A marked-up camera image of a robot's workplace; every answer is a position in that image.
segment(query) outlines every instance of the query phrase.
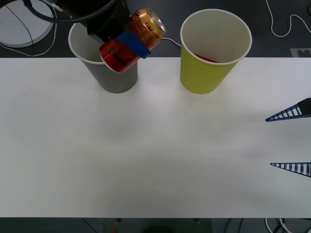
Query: white cable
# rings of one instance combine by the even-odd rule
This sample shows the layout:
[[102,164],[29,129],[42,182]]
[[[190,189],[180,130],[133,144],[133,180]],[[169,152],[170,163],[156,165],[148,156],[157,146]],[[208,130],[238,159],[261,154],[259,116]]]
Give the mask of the white cable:
[[267,227],[268,231],[269,231],[270,233],[273,233],[273,231],[272,231],[272,230],[270,229],[270,227],[268,226],[267,218],[264,219],[264,222],[265,222],[265,224],[266,224],[266,227]]
[[270,16],[271,16],[271,32],[272,32],[273,35],[275,35],[275,36],[277,36],[277,37],[286,37],[286,36],[291,32],[291,29],[292,29],[292,17],[293,17],[293,16],[295,16],[295,17],[297,17],[298,19],[300,19],[300,20],[304,23],[304,25],[306,26],[306,28],[308,29],[309,33],[311,34],[311,31],[310,31],[309,27],[307,26],[306,22],[305,22],[300,16],[298,16],[298,15],[291,15],[291,16],[290,16],[290,28],[289,28],[288,32],[287,32],[285,35],[277,35],[277,34],[275,34],[274,31],[273,31],[273,16],[272,16],[271,9],[270,9],[270,7],[269,7],[268,0],[266,0],[266,3],[267,3],[267,7],[268,7],[268,9],[269,9],[269,12],[270,12]]
[[282,227],[284,228],[284,230],[287,232],[287,233],[292,233],[290,230],[287,229],[286,225],[283,223],[283,220],[281,218],[279,218],[280,220],[280,223],[282,225]]
[[172,40],[172,39],[170,39],[170,38],[162,38],[162,40],[170,40],[170,41],[172,41],[174,44],[176,44],[177,46],[179,46],[179,47],[181,47],[181,45],[180,44],[178,44],[176,41],[174,41],[174,40]]
[[[55,13],[55,18],[57,18],[57,14],[56,14],[56,11],[55,11],[55,8],[53,7],[53,5],[52,5],[52,8],[53,8],[54,13]],[[51,46],[48,48],[48,50],[46,50],[44,53],[40,53],[40,54],[36,54],[36,55],[31,56],[31,55],[26,54],[26,53],[24,53],[24,52],[20,52],[20,51],[14,50],[14,49],[12,49],[12,48],[6,47],[6,46],[4,46],[3,44],[0,44],[0,46],[4,47],[4,48],[7,49],[7,50],[12,50],[12,51],[14,51],[14,52],[18,52],[18,53],[24,54],[24,55],[26,55],[26,56],[28,56],[28,57],[38,57],[38,56],[41,56],[41,55],[46,54],[46,53],[53,47],[54,42],[55,42],[55,38],[56,38],[56,28],[57,28],[57,23],[55,23],[54,39],[53,39],[52,45],[51,45]]]

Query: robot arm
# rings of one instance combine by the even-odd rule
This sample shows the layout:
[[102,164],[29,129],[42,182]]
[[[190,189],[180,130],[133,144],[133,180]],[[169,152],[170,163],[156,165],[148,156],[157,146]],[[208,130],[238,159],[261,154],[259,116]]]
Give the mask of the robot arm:
[[79,4],[77,0],[48,0],[63,11],[73,16],[72,19],[55,19],[37,12],[31,0],[23,0],[25,6],[37,17],[53,23],[82,23],[89,35],[99,37],[103,42],[115,38],[122,31],[130,18],[125,0],[87,0]]

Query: black cable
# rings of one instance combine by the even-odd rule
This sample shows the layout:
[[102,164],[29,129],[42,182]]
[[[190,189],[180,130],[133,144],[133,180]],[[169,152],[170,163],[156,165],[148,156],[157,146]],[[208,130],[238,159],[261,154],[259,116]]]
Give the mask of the black cable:
[[241,219],[240,224],[239,224],[239,229],[238,229],[238,233],[240,233],[241,231],[241,226],[242,226],[242,222],[243,222],[244,218]]
[[276,223],[277,223],[277,226],[276,228],[274,229],[273,233],[277,233],[278,230],[280,230],[282,228],[282,225],[281,223],[279,222],[278,218],[276,218]]
[[[12,14],[13,15],[15,15],[15,13],[7,6],[7,5],[5,5],[6,6],[6,8],[8,8],[9,9],[9,11],[10,12],[12,12]],[[26,30],[27,30],[27,32],[28,32],[28,34],[29,34],[29,37],[30,37],[30,39],[31,39],[31,44],[32,44],[32,52],[31,52],[31,57],[34,55],[34,41],[33,41],[33,38],[32,38],[32,36],[31,36],[31,34],[30,34],[30,31],[28,30],[28,28],[26,27],[26,25],[20,20],[20,18],[17,16],[17,15],[15,15],[15,17],[21,22],[21,24],[26,28]]]
[[311,17],[311,3],[307,6],[307,13]]
[[84,218],[82,218],[82,220],[86,223],[86,225],[88,225],[88,227],[90,227],[92,231],[94,231],[95,233],[98,233]]
[[56,19],[56,18],[51,18],[51,17],[47,17],[41,13],[39,13],[38,11],[36,11],[30,0],[23,0],[25,6],[28,8],[28,10],[30,10],[31,13],[33,13],[35,16],[37,16],[38,18],[51,22],[51,23],[80,23],[82,21],[87,21],[87,20],[91,20],[101,14],[103,14],[106,10],[108,10],[113,4],[115,4],[118,0],[110,0],[109,3],[107,3],[105,6],[103,6],[101,9],[88,14],[86,16],[82,16],[82,17],[78,17],[78,18],[71,18],[71,19]]
[[231,221],[232,221],[232,219],[230,218],[230,219],[228,220],[228,222],[226,223],[224,233],[227,232],[228,226],[229,226],[229,224],[230,224]]

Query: white tabletop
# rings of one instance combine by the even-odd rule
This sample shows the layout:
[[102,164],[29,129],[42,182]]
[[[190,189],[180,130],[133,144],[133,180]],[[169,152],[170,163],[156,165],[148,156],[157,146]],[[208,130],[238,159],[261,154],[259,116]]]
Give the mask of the white tabletop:
[[104,91],[76,58],[0,59],[0,217],[307,217],[311,119],[264,120],[311,97],[311,59],[246,58],[211,94],[179,58]]

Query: gold can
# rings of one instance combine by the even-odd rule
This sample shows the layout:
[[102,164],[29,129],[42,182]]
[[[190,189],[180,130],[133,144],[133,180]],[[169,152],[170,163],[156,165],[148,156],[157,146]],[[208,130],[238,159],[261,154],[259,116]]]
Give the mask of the gold can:
[[166,29],[156,12],[148,7],[136,11],[127,24],[141,43],[148,49],[153,49],[163,38]]

